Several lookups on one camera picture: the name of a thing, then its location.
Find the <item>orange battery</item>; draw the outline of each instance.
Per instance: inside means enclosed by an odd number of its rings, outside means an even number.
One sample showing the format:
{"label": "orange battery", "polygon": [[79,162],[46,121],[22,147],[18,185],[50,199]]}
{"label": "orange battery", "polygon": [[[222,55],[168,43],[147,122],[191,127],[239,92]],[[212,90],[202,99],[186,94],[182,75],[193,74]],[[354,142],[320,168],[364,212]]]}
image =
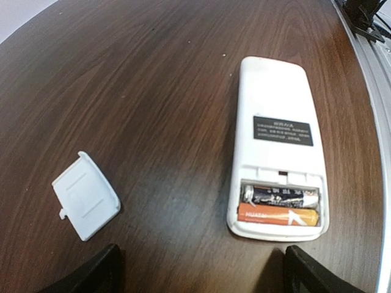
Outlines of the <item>orange battery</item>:
{"label": "orange battery", "polygon": [[280,206],[240,203],[238,220],[275,225],[316,226],[319,215],[313,209],[290,209]]}

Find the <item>battery compartment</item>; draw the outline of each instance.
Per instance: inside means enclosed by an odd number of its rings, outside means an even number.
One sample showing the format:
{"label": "battery compartment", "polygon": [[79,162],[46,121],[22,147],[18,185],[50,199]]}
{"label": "battery compartment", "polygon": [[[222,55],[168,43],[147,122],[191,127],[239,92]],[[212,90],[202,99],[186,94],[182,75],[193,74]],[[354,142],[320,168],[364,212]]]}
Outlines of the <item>battery compartment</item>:
{"label": "battery compartment", "polygon": [[[278,172],[279,177],[288,172]],[[321,225],[319,187],[241,180],[238,221],[282,226]]]}

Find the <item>table surface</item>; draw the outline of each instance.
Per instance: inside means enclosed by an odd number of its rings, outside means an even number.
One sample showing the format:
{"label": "table surface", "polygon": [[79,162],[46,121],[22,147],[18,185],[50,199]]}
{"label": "table surface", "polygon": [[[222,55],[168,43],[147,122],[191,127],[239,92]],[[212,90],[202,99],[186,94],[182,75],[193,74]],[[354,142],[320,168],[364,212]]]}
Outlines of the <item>table surface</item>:
{"label": "table surface", "polygon": [[[39,290],[116,243],[126,292],[282,292],[289,244],[236,237],[225,222],[246,56],[306,70],[331,224],[299,246],[374,291],[378,141],[328,0],[62,0],[0,45],[0,291]],[[122,202],[88,242],[60,220],[51,187],[79,150]]]}

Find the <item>battery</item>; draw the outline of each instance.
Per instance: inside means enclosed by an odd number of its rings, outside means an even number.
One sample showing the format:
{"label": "battery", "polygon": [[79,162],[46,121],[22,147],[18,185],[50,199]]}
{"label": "battery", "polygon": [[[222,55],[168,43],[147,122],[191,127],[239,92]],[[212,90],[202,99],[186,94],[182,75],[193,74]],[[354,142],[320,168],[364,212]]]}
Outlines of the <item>battery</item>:
{"label": "battery", "polygon": [[313,209],[290,209],[262,204],[252,206],[249,203],[240,203],[238,210],[238,220],[242,222],[316,226],[318,219],[319,215]]}
{"label": "battery", "polygon": [[319,202],[318,190],[292,189],[268,186],[241,186],[242,202],[251,205],[267,204],[286,208],[316,208]]}

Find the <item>black battery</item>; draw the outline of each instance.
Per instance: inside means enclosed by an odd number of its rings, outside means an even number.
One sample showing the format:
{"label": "black battery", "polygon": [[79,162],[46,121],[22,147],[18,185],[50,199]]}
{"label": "black battery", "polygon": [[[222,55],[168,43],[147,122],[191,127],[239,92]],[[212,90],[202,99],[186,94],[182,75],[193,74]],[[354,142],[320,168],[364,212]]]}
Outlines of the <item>black battery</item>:
{"label": "black battery", "polygon": [[318,190],[293,189],[272,186],[241,186],[241,199],[252,205],[267,204],[286,208],[316,208],[319,202]]}

